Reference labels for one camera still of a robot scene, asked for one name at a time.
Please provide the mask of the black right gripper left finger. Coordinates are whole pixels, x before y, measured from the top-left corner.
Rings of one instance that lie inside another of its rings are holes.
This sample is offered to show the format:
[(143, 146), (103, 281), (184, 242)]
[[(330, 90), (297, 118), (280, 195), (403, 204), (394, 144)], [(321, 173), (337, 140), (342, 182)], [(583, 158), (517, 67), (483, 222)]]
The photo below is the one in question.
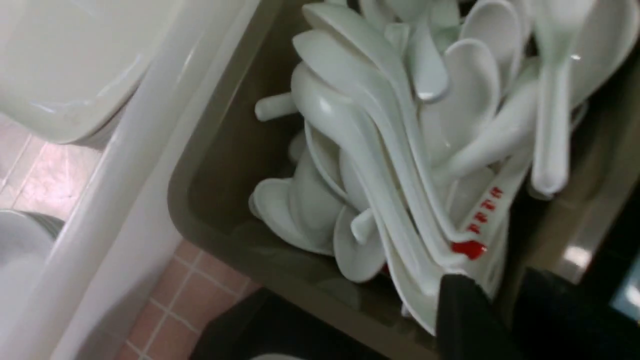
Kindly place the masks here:
[(521, 351), (475, 280), (446, 274), (439, 285), (436, 348), (441, 360), (519, 360)]

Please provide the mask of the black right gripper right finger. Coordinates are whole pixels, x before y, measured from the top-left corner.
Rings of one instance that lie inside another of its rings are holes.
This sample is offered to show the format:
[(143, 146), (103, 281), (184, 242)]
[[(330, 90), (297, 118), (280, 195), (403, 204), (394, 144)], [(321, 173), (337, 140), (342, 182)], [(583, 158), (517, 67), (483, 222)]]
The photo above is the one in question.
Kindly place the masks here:
[(511, 331), (528, 360), (640, 357), (637, 323), (546, 269), (525, 270)]

